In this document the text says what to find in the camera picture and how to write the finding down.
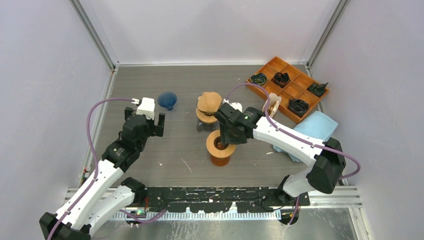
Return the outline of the grey glass coffee server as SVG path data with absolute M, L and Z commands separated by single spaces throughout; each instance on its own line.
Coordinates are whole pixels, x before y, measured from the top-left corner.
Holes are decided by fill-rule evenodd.
M 196 130 L 198 132 L 213 132 L 219 128 L 220 124 L 218 121 L 207 123 L 203 122 L 200 119 L 198 120 L 198 123 L 196 125 Z

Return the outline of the blue glass dripper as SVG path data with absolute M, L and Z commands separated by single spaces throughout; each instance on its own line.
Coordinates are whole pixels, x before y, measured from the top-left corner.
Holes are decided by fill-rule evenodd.
M 177 95 L 172 91 L 166 91 L 161 93 L 157 98 L 157 103 L 160 107 L 167 109 L 168 111 L 172 111 L 174 109 L 174 105 L 177 102 Z

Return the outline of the brown paper coffee filter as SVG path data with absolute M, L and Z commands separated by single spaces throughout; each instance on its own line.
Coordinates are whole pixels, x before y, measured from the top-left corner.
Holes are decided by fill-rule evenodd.
M 217 92 L 203 92 L 197 99 L 197 109 L 204 113 L 214 113 L 222 104 L 222 97 Z

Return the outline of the amber glass carafe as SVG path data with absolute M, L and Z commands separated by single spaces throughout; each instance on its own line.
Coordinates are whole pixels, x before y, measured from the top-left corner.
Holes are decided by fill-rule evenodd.
M 230 162 L 230 157 L 224 157 L 224 158 L 219 158 L 219 157 L 215 157 L 213 155 L 210 156 L 210 161 L 218 167 L 223 167 L 225 165 L 227 165 Z

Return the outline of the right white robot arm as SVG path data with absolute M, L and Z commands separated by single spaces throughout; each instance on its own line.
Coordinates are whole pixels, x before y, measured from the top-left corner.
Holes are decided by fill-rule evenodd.
M 283 205 L 291 205 L 301 194 L 314 190 L 332 194 L 342 177 L 346 160 L 340 142 L 332 137 L 323 140 L 304 135 L 254 107 L 241 112 L 223 103 L 214 117 L 220 123 L 224 145 L 240 145 L 255 139 L 274 145 L 306 164 L 306 169 L 285 176 L 279 184 L 275 197 Z

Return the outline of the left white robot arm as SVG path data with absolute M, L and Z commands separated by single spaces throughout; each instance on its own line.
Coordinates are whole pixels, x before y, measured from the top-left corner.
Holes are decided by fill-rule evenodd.
M 108 197 L 101 199 L 140 157 L 149 137 L 162 137 L 166 115 L 138 108 L 125 109 L 119 137 L 111 143 L 97 168 L 56 213 L 46 212 L 39 224 L 47 240 L 90 240 L 99 228 L 121 209 L 141 206 L 147 196 L 145 185 L 128 177 Z

